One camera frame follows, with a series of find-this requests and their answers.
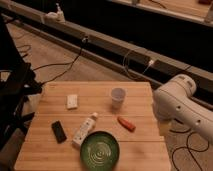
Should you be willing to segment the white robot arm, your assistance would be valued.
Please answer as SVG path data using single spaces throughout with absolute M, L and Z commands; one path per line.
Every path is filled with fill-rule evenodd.
M 195 81 L 178 74 L 153 92 L 153 112 L 160 122 L 177 119 L 213 145 L 213 111 L 191 100 Z

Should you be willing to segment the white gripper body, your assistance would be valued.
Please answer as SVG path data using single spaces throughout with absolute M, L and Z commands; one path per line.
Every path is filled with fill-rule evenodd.
M 171 122 L 170 121 L 159 121 L 158 122 L 158 129 L 159 129 L 159 135 L 160 136 L 167 135 L 170 128 L 171 128 Z

